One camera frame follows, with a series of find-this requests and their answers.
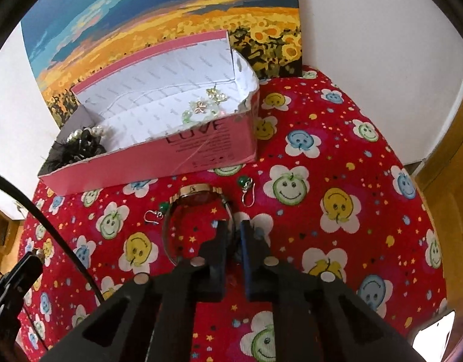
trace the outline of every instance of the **white backdrop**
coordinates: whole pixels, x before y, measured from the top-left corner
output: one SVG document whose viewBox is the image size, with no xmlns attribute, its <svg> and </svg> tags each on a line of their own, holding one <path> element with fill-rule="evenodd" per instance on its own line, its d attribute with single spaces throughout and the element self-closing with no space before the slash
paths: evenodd
<svg viewBox="0 0 463 362">
<path fill-rule="evenodd" d="M 441 10 L 432 0 L 299 2 L 304 63 L 363 109 L 402 163 L 427 157 L 463 96 L 463 40 Z"/>
<path fill-rule="evenodd" d="M 20 25 L 0 51 L 0 174 L 32 198 L 37 172 L 59 132 L 27 59 Z M 22 219 L 0 191 L 0 210 Z"/>
</svg>

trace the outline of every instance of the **sunflower painting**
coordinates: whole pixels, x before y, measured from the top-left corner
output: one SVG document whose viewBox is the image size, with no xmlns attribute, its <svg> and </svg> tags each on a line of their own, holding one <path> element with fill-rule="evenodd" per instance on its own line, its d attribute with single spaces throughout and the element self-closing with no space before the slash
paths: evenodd
<svg viewBox="0 0 463 362">
<path fill-rule="evenodd" d="M 298 0 L 39 0 L 22 19 L 32 71 L 62 126 L 71 88 L 159 42 L 226 29 L 259 78 L 301 75 Z"/>
</svg>

